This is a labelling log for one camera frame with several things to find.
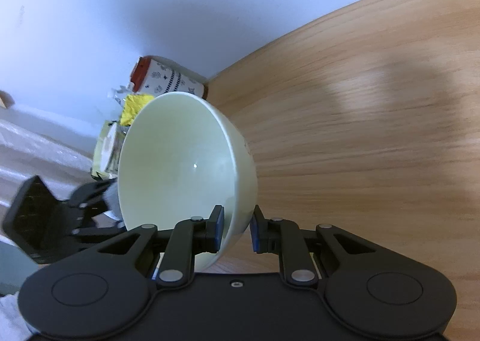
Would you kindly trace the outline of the glass pitcher white lid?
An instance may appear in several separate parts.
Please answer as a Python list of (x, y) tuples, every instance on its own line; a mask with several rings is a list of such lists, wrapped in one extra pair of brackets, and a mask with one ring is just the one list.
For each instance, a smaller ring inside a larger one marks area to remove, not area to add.
[(128, 128), (117, 121), (106, 121), (95, 145), (90, 175), (94, 180), (109, 180), (118, 176), (120, 152)]

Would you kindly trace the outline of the grey pink cloth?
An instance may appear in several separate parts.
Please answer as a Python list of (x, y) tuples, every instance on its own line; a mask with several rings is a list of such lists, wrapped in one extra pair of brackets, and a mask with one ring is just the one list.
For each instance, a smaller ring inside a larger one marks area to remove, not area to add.
[(106, 212), (104, 212), (107, 217), (115, 221), (122, 221), (123, 216), (120, 209), (120, 198), (118, 192), (118, 182), (114, 181), (108, 186), (105, 192), (103, 192), (103, 201), (106, 204)]

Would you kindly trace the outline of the clear plastic water bottle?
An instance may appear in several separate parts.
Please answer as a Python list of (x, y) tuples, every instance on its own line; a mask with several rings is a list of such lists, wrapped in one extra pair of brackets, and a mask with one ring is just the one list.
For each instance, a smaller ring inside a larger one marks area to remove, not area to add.
[(112, 88), (107, 97), (116, 101), (120, 106), (125, 104), (126, 97), (131, 93), (125, 86), (120, 86), (118, 89)]

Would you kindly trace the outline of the pale green bowl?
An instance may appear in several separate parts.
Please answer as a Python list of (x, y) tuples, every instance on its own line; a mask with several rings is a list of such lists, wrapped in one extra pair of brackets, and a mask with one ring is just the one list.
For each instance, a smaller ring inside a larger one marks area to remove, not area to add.
[(186, 93), (149, 102), (128, 129), (118, 171), (120, 212), (129, 230), (160, 230), (224, 207), (219, 253), (199, 254), (204, 271), (241, 237), (256, 206), (256, 165), (239, 130), (218, 109)]

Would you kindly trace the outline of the red lidded patterned tumbler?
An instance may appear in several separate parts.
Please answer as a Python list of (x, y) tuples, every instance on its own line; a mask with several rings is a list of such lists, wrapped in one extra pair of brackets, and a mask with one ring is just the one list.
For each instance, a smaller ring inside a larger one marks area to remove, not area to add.
[(207, 82), (202, 75), (168, 58), (144, 56), (135, 64), (127, 89), (129, 92), (154, 97), (168, 92), (188, 92), (206, 99)]

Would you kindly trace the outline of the yellow foil bag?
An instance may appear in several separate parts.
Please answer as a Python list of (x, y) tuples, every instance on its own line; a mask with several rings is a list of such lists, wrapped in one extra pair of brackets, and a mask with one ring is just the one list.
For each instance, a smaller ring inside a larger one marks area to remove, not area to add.
[(122, 127), (130, 126), (140, 111), (152, 100), (154, 97), (149, 94), (129, 94), (125, 98), (119, 124)]

